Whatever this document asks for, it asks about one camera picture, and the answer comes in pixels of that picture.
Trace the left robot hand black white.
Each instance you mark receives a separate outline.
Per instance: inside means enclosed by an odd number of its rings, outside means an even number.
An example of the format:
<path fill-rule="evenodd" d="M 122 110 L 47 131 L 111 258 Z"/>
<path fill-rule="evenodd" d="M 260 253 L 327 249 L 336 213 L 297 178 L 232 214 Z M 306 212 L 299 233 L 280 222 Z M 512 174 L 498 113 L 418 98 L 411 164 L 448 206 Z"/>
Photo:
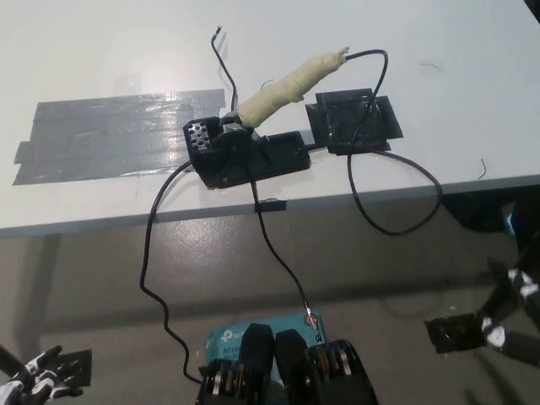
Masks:
<path fill-rule="evenodd" d="M 80 371 L 78 361 L 57 364 L 62 346 L 54 346 L 23 364 L 4 346 L 1 371 L 9 376 L 1 385 L 1 404 L 47 404 L 62 397 L 80 397 L 81 386 L 73 383 Z"/>

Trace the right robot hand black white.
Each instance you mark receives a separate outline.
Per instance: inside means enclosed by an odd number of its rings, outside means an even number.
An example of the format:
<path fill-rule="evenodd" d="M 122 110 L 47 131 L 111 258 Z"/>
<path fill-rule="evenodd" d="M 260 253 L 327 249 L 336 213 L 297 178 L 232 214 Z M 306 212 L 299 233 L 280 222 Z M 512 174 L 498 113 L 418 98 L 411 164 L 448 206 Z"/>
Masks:
<path fill-rule="evenodd" d="M 495 286 L 479 310 L 486 345 L 509 359 L 539 367 L 539 266 L 488 259 Z"/>

